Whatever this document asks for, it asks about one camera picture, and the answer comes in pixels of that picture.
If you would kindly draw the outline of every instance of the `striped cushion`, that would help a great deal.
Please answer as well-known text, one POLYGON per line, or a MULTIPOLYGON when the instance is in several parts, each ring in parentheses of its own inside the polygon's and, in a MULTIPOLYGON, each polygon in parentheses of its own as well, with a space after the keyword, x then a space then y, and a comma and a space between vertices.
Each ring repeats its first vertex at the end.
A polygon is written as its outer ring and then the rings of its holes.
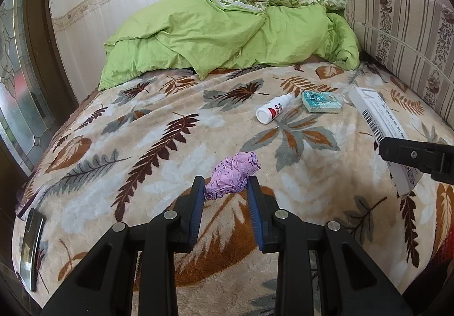
POLYGON ((454 12, 436 0, 347 0, 362 48, 454 126, 454 12))

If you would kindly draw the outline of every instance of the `barcode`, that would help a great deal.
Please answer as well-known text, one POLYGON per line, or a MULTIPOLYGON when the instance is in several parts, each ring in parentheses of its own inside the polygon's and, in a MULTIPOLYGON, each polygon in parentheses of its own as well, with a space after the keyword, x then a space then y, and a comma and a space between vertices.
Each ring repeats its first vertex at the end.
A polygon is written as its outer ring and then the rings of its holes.
POLYGON ((377 140, 377 143, 380 143, 381 140, 384 138, 384 135, 381 132, 381 130, 380 130, 379 126, 377 125, 377 123, 375 122, 374 118, 372 117, 371 114, 369 114, 368 110, 364 110, 363 117, 364 117, 364 120, 366 120, 367 125, 369 125, 369 127, 371 128, 372 133, 374 133, 374 136, 375 136, 375 139, 377 140))

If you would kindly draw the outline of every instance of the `white box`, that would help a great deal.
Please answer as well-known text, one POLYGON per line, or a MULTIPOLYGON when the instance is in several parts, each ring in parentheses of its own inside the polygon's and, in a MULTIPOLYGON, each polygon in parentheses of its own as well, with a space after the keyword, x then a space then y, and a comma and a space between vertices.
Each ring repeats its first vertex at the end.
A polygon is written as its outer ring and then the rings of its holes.
MULTIPOLYGON (((355 87, 348 95, 371 128, 378 144, 385 137, 408 139, 403 127, 376 91, 355 87)), ((386 163, 401 197, 409 194, 423 175, 414 167, 388 161, 386 163)))

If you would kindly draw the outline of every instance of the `black phone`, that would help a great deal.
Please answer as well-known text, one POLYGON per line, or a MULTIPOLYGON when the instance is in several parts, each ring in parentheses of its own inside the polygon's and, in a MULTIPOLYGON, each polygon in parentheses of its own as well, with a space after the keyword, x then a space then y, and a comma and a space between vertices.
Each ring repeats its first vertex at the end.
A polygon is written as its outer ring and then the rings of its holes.
POLYGON ((20 276, 24 285, 32 292, 36 291, 37 255, 45 220, 46 218, 41 212, 36 211, 34 208, 30 209, 26 221, 24 240, 22 241, 20 276))

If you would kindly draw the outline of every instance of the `patterned quilt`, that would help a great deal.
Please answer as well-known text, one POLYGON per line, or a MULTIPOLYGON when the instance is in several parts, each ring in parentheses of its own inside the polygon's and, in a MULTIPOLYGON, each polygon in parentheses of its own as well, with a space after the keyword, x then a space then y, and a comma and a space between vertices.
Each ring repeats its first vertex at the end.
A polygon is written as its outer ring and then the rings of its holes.
MULTIPOLYGON (((44 306, 112 224, 150 221, 194 176, 208 179, 240 150, 257 153, 258 180, 281 208, 316 224, 338 220, 403 292, 446 237, 454 192, 424 175, 399 198, 359 112, 346 104, 339 114, 310 114, 300 99, 303 90, 341 95, 355 85, 379 91, 410 139, 453 143, 452 129, 405 84, 366 63, 349 72, 329 63, 217 69, 204 81, 190 69, 159 70, 100 92, 55 140, 22 198, 47 218, 32 297, 44 306), (286 112, 259 123, 256 109, 285 93, 295 96, 286 112)), ((16 269, 23 232, 17 219, 16 269)), ((206 202, 194 251, 175 259, 180 314, 272 314, 277 260, 254 244, 244 192, 206 202)), ((135 311, 139 277, 140 260, 135 311)))

